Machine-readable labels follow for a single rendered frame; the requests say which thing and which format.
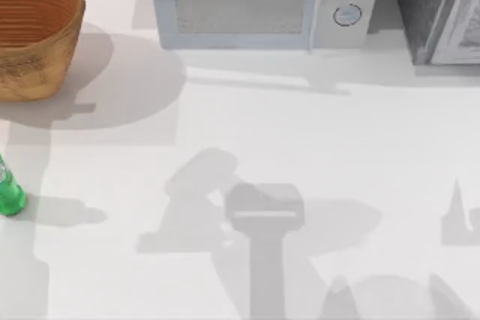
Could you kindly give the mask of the small round microwave knob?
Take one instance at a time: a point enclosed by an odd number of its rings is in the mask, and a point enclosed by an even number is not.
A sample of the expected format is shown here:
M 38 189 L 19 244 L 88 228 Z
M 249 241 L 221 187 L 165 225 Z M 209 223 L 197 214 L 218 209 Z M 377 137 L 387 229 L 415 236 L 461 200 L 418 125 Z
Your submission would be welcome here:
M 356 4 L 338 7 L 333 13 L 333 20 L 341 27 L 355 25 L 362 18 L 362 9 Z

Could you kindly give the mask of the green bottle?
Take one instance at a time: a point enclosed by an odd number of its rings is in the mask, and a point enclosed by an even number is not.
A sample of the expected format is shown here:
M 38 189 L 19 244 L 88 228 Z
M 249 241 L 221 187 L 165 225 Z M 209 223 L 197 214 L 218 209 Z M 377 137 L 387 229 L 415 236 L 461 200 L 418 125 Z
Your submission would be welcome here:
M 26 194 L 0 155 L 0 214 L 14 216 L 25 206 Z

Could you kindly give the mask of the grey cabinet door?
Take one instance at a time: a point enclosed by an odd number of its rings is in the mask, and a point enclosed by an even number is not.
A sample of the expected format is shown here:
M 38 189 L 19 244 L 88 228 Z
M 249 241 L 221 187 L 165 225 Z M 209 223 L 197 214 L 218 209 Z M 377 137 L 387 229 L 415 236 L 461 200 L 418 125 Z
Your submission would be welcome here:
M 480 0 L 445 0 L 431 64 L 480 64 Z

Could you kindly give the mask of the microwave oven door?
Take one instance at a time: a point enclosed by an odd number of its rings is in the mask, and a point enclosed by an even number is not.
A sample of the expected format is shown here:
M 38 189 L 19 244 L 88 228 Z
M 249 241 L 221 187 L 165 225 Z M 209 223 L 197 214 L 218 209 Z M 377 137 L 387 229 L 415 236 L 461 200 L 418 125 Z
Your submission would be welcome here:
M 316 0 L 153 0 L 165 49 L 309 49 Z

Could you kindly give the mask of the pale microwave oven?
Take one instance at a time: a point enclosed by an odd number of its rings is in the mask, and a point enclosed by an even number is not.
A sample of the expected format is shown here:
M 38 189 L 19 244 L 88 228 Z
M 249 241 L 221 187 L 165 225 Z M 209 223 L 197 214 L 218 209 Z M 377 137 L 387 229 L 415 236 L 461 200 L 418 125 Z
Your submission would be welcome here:
M 358 49 L 375 0 L 153 0 L 167 49 Z

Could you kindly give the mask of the brown wicker basket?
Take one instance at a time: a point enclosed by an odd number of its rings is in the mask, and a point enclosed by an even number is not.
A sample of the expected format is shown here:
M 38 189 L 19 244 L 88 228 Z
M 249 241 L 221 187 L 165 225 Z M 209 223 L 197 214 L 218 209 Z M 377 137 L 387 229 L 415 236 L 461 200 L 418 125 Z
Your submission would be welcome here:
M 77 47 L 86 0 L 0 0 L 0 102 L 52 97 Z

